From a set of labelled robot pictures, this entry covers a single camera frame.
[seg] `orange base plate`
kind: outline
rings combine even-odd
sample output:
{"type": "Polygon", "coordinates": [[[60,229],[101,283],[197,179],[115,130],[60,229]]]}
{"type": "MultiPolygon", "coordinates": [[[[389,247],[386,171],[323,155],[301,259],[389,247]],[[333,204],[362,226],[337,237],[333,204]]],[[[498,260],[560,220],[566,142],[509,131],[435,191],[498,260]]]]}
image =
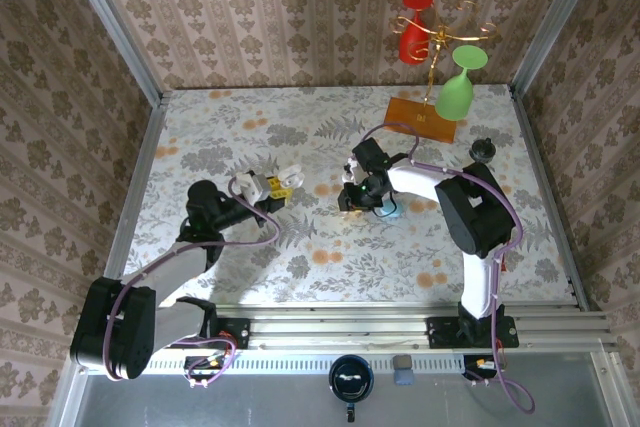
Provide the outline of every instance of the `orange base plate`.
{"type": "MultiPolygon", "coordinates": [[[[413,102],[397,97],[392,97],[389,101],[384,121],[408,124],[415,129],[420,137],[447,144],[452,144],[456,135],[456,123],[440,117],[433,105],[427,104],[425,108],[422,102],[413,102]]],[[[397,125],[386,128],[394,132],[412,134],[409,129],[397,125]]]]}

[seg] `green wine glass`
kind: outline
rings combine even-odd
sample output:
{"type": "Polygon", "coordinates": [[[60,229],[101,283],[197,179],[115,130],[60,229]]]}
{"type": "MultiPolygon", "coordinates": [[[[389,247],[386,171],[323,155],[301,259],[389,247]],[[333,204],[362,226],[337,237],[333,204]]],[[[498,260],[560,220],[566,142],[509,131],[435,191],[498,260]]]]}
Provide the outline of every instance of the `green wine glass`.
{"type": "Polygon", "coordinates": [[[462,73],[451,77],[442,86],[436,112],[446,120],[461,120],[469,113],[473,101],[473,85],[467,77],[468,70],[481,69],[489,61],[486,52],[475,45],[461,45],[453,51],[453,61],[462,67],[462,73]]]}

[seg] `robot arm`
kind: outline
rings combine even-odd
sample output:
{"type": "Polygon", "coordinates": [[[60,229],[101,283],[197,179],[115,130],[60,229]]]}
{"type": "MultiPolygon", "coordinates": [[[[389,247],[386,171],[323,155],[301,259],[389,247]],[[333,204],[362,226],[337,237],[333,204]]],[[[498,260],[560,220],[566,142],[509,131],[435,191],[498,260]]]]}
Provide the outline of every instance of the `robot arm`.
{"type": "Polygon", "coordinates": [[[236,180],[242,192],[240,201],[219,191],[213,182],[203,180],[193,184],[188,191],[188,215],[180,226],[176,243],[148,264],[157,268],[144,274],[125,294],[122,292],[126,285],[139,272],[120,280],[100,277],[91,284],[71,344],[71,359],[85,367],[103,368],[107,323],[121,295],[124,295],[121,307],[108,339],[107,360],[121,378],[138,377],[154,352],[178,340],[196,335],[217,336],[224,330],[222,322],[226,320],[228,325],[229,319],[218,319],[215,304],[190,297],[181,297],[170,307],[161,307],[161,303],[217,262],[224,243],[222,230],[252,217],[259,226],[264,224],[265,219],[246,204],[264,213],[276,212],[286,205],[303,179],[299,166],[285,169],[277,177],[251,171],[240,174],[236,180]],[[185,248],[205,242],[220,245],[185,248]]]}
{"type": "MultiPolygon", "coordinates": [[[[338,198],[340,210],[382,207],[383,197],[392,191],[439,202],[449,233],[462,250],[461,329],[471,329],[462,325],[463,317],[471,323],[473,319],[487,319],[491,314],[491,281],[495,275],[492,254],[511,237],[514,222],[509,213],[484,189],[459,176],[416,167],[404,154],[391,158],[373,139],[361,142],[353,154],[345,166],[344,188],[338,198]]],[[[484,164],[474,163],[463,170],[502,192],[484,164]]]]}

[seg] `black knob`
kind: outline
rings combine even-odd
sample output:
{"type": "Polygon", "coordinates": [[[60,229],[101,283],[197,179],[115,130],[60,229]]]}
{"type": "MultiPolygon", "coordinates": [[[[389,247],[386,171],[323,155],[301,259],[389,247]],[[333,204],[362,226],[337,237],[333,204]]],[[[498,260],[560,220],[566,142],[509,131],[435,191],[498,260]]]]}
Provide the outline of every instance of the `black knob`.
{"type": "Polygon", "coordinates": [[[476,162],[488,164],[496,155],[496,146],[491,143],[491,139],[478,139],[471,145],[469,155],[476,162]]]}

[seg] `floral tablecloth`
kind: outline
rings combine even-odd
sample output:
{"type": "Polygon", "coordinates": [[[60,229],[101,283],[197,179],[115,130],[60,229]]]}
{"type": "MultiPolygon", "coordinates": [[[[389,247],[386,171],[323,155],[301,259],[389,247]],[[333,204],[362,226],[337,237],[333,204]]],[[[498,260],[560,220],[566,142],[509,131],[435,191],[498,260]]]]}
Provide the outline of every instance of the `floral tablecloth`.
{"type": "MultiPolygon", "coordinates": [[[[228,247],[205,274],[176,295],[217,303],[459,300],[462,254],[450,239],[439,205],[396,196],[398,218],[342,214],[337,196],[351,149],[384,119],[391,96],[420,99],[407,87],[330,87],[174,92],[157,147],[127,272],[142,267],[175,240],[186,216],[187,189],[211,179],[225,189],[236,172],[270,175],[294,163],[306,179],[275,214],[282,235],[266,247],[228,247]]],[[[467,119],[452,145],[422,140],[415,158],[461,168],[471,143],[490,137],[489,167],[526,229],[506,259],[501,289],[507,301],[574,303],[513,104],[505,86],[476,86],[467,119]]],[[[406,152],[412,138],[380,131],[382,148],[406,152]]],[[[226,238],[271,235],[247,221],[226,238]]]]}

